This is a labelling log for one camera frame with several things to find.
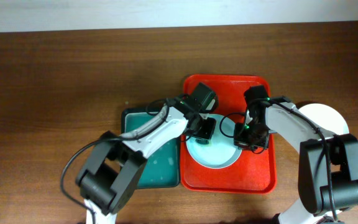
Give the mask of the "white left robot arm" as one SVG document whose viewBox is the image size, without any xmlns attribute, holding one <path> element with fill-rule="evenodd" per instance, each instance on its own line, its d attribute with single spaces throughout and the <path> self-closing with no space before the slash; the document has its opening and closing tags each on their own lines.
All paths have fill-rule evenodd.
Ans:
<svg viewBox="0 0 358 224">
<path fill-rule="evenodd" d="M 88 223 L 115 223 L 117 213 L 137 189 L 147 160 L 182 134 L 210 140 L 215 122 L 208 118 L 215 96 L 166 99 L 163 108 L 141 127 L 116 136 L 104 133 L 89 144 L 92 152 L 76 176 Z"/>
</svg>

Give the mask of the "red plastic tray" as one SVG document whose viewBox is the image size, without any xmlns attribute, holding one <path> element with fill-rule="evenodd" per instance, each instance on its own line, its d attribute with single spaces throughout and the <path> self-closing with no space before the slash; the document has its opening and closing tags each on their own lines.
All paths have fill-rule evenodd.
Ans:
<svg viewBox="0 0 358 224">
<path fill-rule="evenodd" d="M 200 83 L 214 90 L 219 106 L 214 111 L 223 116 L 246 109 L 244 92 L 252 86 L 269 84 L 261 77 L 247 75 L 194 74 L 185 79 L 183 92 L 191 93 Z M 274 138 L 270 136 L 268 148 L 254 154 L 240 151 L 232 165 L 222 169 L 209 169 L 198 164 L 188 152 L 185 142 L 180 143 L 181 184 L 189 190 L 239 194 L 268 194 L 276 186 L 277 171 Z"/>
</svg>

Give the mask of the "white plate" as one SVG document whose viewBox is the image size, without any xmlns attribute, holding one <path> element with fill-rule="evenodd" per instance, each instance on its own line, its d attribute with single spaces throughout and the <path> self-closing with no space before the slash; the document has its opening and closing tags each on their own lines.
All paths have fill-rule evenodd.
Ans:
<svg viewBox="0 0 358 224">
<path fill-rule="evenodd" d="M 320 104 L 310 103 L 301 106 L 299 112 L 322 128 L 332 131 L 335 134 L 349 134 L 349 127 L 344 117 L 334 108 Z"/>
</svg>

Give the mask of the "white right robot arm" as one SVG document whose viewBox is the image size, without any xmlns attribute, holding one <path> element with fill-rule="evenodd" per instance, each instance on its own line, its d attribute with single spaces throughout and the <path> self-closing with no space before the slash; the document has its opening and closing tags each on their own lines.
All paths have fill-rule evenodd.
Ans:
<svg viewBox="0 0 358 224">
<path fill-rule="evenodd" d="M 255 152 L 266 149 L 272 133 L 298 153 L 299 199 L 276 214 L 272 223 L 338 223 L 338 213 L 358 206 L 358 139 L 328 131 L 285 97 L 249 100 L 236 123 L 234 145 Z"/>
</svg>

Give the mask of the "yellow green scrub sponge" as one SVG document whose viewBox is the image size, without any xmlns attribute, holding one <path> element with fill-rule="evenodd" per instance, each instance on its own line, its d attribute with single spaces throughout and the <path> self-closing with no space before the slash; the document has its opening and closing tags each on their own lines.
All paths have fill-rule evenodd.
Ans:
<svg viewBox="0 0 358 224">
<path fill-rule="evenodd" d="M 208 145 L 209 144 L 209 140 L 207 140 L 207 139 L 197 139 L 196 142 L 200 145 Z"/>
</svg>

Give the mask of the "dark green water tray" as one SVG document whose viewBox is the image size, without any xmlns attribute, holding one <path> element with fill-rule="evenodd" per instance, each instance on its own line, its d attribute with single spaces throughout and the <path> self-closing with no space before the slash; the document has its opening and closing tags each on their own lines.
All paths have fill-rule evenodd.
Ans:
<svg viewBox="0 0 358 224">
<path fill-rule="evenodd" d="M 128 108 L 121 113 L 121 132 L 133 131 L 149 120 L 144 108 Z M 153 153 L 137 184 L 138 189 L 176 187 L 180 183 L 180 141 L 178 138 L 165 143 Z"/>
</svg>

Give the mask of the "light blue plate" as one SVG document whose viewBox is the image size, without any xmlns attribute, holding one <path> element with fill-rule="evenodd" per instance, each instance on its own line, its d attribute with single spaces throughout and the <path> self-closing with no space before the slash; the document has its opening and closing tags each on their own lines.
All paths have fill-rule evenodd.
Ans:
<svg viewBox="0 0 358 224">
<path fill-rule="evenodd" d="M 209 114 L 209 118 L 216 120 L 216 126 L 208 145 L 200 145 L 196 138 L 186 142 L 186 148 L 190 156 L 200 165 L 209 169 L 223 169 L 231 166 L 240 157 L 242 150 L 234 145 L 233 138 L 226 137 L 234 134 L 235 123 L 225 118 L 221 128 L 220 122 L 224 118 L 220 114 Z"/>
</svg>

